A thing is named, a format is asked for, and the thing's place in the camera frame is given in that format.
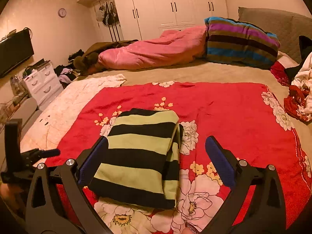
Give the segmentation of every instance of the red floral blanket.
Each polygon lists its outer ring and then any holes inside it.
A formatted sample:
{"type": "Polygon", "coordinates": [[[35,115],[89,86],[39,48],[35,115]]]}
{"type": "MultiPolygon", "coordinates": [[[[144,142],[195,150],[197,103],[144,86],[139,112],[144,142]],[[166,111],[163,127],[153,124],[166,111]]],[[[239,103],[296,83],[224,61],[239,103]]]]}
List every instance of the red floral blanket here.
{"type": "MultiPolygon", "coordinates": [[[[205,152],[213,135],[226,149],[250,165],[275,165],[286,202],[287,226],[310,197],[311,170],[288,115],[265,85],[256,83],[149,83],[104,88],[81,111],[58,145],[61,155],[48,166],[63,164],[107,135],[116,117],[131,108],[174,110],[184,127],[180,150],[177,208],[159,211],[100,198],[84,188],[89,201],[115,233],[178,233],[185,222],[202,230],[229,193],[205,152]]],[[[60,188],[72,219],[70,205],[60,188]]],[[[236,219],[240,222],[252,191],[236,219]]]]}

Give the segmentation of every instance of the black mechanical device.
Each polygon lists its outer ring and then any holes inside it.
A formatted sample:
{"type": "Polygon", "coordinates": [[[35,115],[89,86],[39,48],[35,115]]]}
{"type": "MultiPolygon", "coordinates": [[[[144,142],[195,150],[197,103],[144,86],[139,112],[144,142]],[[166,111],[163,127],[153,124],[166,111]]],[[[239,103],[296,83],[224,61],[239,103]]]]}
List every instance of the black mechanical device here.
{"type": "MultiPolygon", "coordinates": [[[[60,151],[34,149],[21,154],[20,131],[21,120],[11,120],[5,125],[7,170],[1,173],[1,179],[4,183],[18,184],[28,192],[25,200],[24,233],[113,234],[82,192],[82,188],[91,182],[101,164],[103,152],[108,149],[107,138],[101,136],[91,149],[84,150],[77,159],[68,159],[61,166],[47,167],[40,163],[34,168],[32,165],[41,158],[59,155],[60,151]],[[64,186],[81,226],[66,218],[56,184],[64,186]]],[[[213,136],[207,138],[205,146],[222,182],[231,188],[231,192],[204,228],[203,234],[291,234],[306,233],[306,228],[310,230],[312,200],[308,202],[296,222],[286,230],[283,191],[273,165],[257,168],[250,166],[245,160],[237,160],[229,150],[223,149],[213,136]],[[244,220],[233,226],[252,185],[255,185],[255,192],[244,220]]],[[[7,217],[9,225],[12,219],[7,217]]]]}

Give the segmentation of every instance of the silver screw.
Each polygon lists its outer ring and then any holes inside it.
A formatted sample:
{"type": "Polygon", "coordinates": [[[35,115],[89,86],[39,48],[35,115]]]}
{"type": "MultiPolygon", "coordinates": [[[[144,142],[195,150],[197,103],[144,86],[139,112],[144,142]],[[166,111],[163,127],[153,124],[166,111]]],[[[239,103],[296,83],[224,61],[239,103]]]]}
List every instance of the silver screw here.
{"type": "Polygon", "coordinates": [[[247,166],[247,162],[245,160],[239,160],[240,166],[247,166]]]}
{"type": "Polygon", "coordinates": [[[73,165],[74,162],[75,162],[74,159],[68,159],[68,160],[66,161],[66,164],[70,166],[70,165],[73,165]]]}
{"type": "Polygon", "coordinates": [[[38,168],[39,170],[43,169],[43,168],[44,168],[44,163],[38,164],[37,168],[38,168]]]}
{"type": "Polygon", "coordinates": [[[269,165],[269,169],[270,169],[271,171],[274,171],[274,170],[275,170],[275,166],[272,165],[272,164],[270,164],[270,165],[269,165]]]}

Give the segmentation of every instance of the television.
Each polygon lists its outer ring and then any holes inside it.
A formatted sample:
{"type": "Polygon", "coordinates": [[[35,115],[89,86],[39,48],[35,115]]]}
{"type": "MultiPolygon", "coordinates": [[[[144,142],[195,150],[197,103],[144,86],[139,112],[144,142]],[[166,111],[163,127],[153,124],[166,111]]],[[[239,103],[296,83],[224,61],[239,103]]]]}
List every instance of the television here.
{"type": "Polygon", "coordinates": [[[0,42],[0,78],[34,55],[28,28],[0,42]]]}

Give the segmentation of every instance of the cabinet handle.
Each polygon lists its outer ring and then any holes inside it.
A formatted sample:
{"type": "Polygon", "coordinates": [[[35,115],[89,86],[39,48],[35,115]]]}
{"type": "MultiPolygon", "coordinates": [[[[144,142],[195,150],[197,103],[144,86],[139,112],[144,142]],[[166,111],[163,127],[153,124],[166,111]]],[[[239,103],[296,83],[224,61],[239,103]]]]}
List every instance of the cabinet handle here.
{"type": "Polygon", "coordinates": [[[49,86],[49,89],[44,90],[43,92],[44,92],[44,93],[48,93],[50,90],[51,90],[51,86],[49,86]]]}

